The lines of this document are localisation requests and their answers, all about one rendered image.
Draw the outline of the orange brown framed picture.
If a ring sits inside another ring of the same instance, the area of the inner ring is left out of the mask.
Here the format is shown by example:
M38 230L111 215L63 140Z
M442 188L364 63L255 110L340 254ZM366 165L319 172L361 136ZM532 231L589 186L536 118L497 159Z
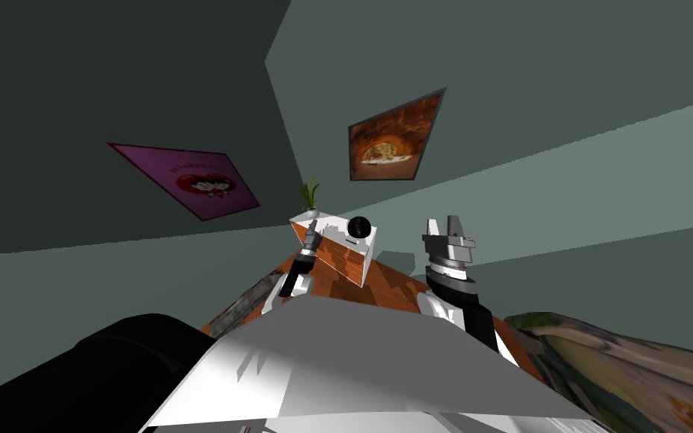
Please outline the orange brown framed picture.
M446 88L348 127L351 181L414 180Z

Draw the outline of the green plant in white pot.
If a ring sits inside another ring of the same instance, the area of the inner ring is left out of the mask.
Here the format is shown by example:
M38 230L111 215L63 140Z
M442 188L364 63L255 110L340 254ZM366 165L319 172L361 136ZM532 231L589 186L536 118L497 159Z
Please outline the green plant in white pot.
M316 219L319 216L319 210L316 208L315 194L320 184L315 184L313 177L310 178L309 182L304 182L302 188L300 189L302 195L305 199L305 206L302 210L306 213L308 219Z

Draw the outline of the white and brown wooden cabinet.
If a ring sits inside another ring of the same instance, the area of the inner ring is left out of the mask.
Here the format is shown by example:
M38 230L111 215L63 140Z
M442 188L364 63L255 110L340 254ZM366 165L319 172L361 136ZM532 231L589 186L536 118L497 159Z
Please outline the white and brown wooden cabinet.
M348 219L320 213L316 221L315 231L322 237L316 250L318 259L357 286L363 286L371 265L377 228L371 226L366 238L354 238L347 231Z

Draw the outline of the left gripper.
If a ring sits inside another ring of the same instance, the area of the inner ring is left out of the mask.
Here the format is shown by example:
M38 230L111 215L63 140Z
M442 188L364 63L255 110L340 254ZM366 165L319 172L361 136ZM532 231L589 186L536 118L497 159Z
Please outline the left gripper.
M303 256L316 257L316 251L322 242L322 236L316 230L318 219L311 221L302 241L302 249L300 254Z

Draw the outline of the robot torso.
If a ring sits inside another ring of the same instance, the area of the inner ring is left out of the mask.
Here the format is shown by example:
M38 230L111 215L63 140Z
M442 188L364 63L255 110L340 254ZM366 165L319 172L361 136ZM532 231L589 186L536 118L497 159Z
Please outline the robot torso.
M158 433L609 433L455 324L296 297L220 338Z

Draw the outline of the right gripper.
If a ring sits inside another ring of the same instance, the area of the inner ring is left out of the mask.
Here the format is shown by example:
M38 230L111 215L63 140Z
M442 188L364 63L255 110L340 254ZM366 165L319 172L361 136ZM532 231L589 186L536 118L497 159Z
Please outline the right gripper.
M459 216L447 217L447 235L439 235L436 219L426 220L426 235L422 236L425 251L430 260L446 260L456 266L465 266L472 262L471 251L476 247L473 238L465 237L465 231Z

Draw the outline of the bed with colourful patterned cover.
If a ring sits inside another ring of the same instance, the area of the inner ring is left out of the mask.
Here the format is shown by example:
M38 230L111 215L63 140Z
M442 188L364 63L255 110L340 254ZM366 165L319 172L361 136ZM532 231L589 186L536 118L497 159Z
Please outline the bed with colourful patterned cover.
M615 433L693 433L693 351L557 313L498 324L515 360Z

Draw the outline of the purple picture with red heart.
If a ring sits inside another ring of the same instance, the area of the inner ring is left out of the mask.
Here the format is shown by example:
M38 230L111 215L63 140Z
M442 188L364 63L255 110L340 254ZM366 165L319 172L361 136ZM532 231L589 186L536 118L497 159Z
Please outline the purple picture with red heart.
M109 145L201 221L259 206L224 153Z

